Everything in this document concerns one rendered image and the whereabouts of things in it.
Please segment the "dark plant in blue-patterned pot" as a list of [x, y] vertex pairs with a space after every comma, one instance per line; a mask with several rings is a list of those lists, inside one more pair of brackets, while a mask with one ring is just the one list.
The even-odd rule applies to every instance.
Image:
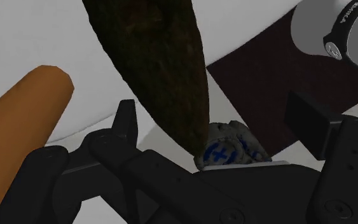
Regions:
[[155, 123], [199, 170], [269, 162], [249, 128], [212, 122], [200, 31], [191, 0], [82, 0], [115, 69]]

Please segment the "dark red robot stand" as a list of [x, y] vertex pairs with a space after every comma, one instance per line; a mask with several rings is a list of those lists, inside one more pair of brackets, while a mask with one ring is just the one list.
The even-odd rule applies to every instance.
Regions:
[[299, 51], [291, 39], [293, 13], [207, 66], [269, 155], [297, 140], [284, 123], [290, 90], [304, 92], [337, 113], [358, 104], [358, 67]]

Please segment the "orange cylinder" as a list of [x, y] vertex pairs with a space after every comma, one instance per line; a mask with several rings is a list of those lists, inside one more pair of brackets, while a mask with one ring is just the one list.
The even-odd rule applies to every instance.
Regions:
[[38, 66], [0, 97], [0, 203], [24, 158], [43, 147], [74, 85], [56, 66]]

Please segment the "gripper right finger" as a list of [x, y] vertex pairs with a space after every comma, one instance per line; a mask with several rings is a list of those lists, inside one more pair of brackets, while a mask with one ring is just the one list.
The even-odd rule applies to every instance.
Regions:
[[291, 91], [284, 121], [314, 158], [324, 161], [307, 224], [358, 224], [358, 117], [333, 113]]

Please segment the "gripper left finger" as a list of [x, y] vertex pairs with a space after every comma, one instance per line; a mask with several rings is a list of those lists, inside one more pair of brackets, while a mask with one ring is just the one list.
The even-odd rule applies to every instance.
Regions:
[[153, 150], [136, 147], [134, 102], [113, 126], [68, 152], [29, 153], [0, 204], [0, 224], [73, 224], [84, 200], [102, 197], [127, 224], [255, 224], [249, 209]]

